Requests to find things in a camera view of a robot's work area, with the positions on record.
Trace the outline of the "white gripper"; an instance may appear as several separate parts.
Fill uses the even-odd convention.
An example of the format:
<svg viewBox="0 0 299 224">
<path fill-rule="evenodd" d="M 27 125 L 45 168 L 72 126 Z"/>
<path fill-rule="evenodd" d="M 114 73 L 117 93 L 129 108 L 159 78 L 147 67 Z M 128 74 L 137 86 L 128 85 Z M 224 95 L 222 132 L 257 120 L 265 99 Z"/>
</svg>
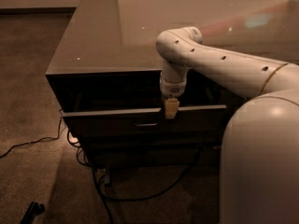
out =
<svg viewBox="0 0 299 224">
<path fill-rule="evenodd" d="M 173 119 L 179 108 L 179 100 L 186 88 L 187 78 L 181 77 L 178 74 L 161 73 L 160 75 L 160 90 L 164 101 L 164 113 L 166 119 Z"/>
</svg>

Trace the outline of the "white robot base shell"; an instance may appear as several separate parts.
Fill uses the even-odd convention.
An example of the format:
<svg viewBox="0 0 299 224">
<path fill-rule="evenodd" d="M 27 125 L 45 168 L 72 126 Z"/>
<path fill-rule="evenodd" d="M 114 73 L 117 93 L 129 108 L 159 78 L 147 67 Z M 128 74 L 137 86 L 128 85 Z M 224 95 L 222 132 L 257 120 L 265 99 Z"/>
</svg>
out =
<svg viewBox="0 0 299 224">
<path fill-rule="evenodd" d="M 220 224 L 299 224 L 299 91 L 254 98 L 221 146 Z"/>
</svg>

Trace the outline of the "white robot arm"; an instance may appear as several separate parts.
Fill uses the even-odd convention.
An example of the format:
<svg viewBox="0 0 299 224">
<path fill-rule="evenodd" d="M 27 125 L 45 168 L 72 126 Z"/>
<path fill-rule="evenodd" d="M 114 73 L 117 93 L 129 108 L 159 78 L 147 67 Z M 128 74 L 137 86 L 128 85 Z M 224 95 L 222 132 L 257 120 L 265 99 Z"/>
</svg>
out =
<svg viewBox="0 0 299 224">
<path fill-rule="evenodd" d="M 161 32 L 156 49 L 163 58 L 160 90 L 167 119 L 178 112 L 191 69 L 243 98 L 299 88 L 298 65 L 204 46 L 195 27 Z"/>
</svg>

